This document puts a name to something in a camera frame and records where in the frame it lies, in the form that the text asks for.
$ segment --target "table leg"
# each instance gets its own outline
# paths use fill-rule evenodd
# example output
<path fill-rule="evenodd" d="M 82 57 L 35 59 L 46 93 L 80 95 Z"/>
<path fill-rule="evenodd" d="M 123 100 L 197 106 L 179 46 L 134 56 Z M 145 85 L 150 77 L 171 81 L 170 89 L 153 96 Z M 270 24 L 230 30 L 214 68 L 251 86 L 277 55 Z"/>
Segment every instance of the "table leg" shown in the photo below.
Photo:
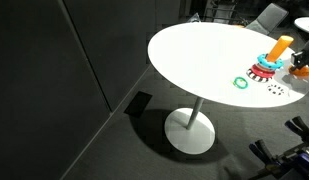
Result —
<path fill-rule="evenodd" d="M 176 109 L 166 118 L 164 127 L 167 139 L 184 153 L 201 154 L 214 143 L 214 127 L 211 121 L 199 112 L 203 101 L 203 98 L 197 97 L 194 109 Z"/>
<path fill-rule="evenodd" d="M 190 120 L 188 122 L 188 125 L 187 125 L 186 129 L 190 130 L 192 128 L 193 123 L 194 123 L 194 121 L 195 121 L 195 119 L 197 117 L 197 114 L 199 113 L 199 111 L 200 111 L 200 109 L 202 107 L 203 101 L 204 101 L 203 98 L 197 96 L 196 102 L 195 102 L 195 105 L 194 105 L 194 109 L 193 109 L 192 115 L 190 117 Z"/>

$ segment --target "dark wall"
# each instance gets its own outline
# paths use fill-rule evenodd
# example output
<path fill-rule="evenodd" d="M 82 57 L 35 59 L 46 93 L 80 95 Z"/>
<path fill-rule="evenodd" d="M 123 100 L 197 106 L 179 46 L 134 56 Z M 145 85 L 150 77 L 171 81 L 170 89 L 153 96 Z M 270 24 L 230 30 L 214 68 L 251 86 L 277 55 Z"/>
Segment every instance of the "dark wall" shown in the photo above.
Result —
<path fill-rule="evenodd" d="M 0 0 L 0 179 L 53 180 L 109 116 L 57 0 Z"/>
<path fill-rule="evenodd" d="M 155 31 L 155 0 L 65 0 L 65 4 L 115 110 L 147 67 L 146 37 Z"/>

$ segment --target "white round table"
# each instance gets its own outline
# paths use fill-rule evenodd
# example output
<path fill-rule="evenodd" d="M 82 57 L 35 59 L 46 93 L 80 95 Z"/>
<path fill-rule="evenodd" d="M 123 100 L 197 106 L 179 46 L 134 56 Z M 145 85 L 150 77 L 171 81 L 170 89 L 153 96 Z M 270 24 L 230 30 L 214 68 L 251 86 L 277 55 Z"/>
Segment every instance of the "white round table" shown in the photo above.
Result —
<path fill-rule="evenodd" d="M 275 107 L 301 99 L 309 81 L 295 79 L 287 72 L 293 51 L 280 56 L 284 67 L 267 83 L 246 75 L 260 54 L 269 53 L 277 41 L 263 34 L 217 23 L 185 23 L 158 32 L 148 45 L 153 66 L 167 80 L 197 95 L 194 109 L 173 111 L 166 119 L 165 133 L 171 144 L 187 154 L 200 154 L 214 143 L 215 130 L 199 112 L 203 99 L 241 107 Z M 246 89 L 233 85 L 236 77 L 248 81 Z M 274 95 L 270 85 L 285 93 Z"/>
<path fill-rule="evenodd" d="M 309 33 L 309 17 L 297 18 L 294 21 L 296 27 L 302 29 L 303 31 Z"/>

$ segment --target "table top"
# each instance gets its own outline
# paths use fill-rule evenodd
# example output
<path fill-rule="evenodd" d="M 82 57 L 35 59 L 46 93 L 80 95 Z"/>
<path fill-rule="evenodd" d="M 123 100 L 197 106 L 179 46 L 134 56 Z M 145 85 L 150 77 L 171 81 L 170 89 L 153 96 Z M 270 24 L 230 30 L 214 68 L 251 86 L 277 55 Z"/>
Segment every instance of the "table top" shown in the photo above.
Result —
<path fill-rule="evenodd" d="M 267 83 L 246 75 L 260 54 L 277 41 L 245 28 L 218 23 L 184 23 L 158 32 L 148 45 L 153 66 L 176 86 L 200 96 L 233 106 L 275 107 L 297 101 L 309 91 L 309 81 L 295 79 L 287 71 L 293 50 L 280 58 L 284 67 Z M 248 81 L 246 89 L 233 85 L 236 77 Z M 285 93 L 274 95 L 271 85 Z"/>
<path fill-rule="evenodd" d="M 309 33 L 309 17 L 297 18 L 294 21 L 295 26 Z"/>

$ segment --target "red ring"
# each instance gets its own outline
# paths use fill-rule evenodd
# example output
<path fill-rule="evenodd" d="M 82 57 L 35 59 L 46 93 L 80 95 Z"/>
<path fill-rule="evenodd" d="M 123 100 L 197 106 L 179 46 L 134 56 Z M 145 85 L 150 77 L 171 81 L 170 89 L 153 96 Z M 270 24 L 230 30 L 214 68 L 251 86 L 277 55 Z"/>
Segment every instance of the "red ring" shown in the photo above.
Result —
<path fill-rule="evenodd" d="M 262 78 L 270 78 L 275 74 L 274 71 L 273 72 L 262 71 L 255 64 L 252 66 L 251 70 L 254 74 Z"/>

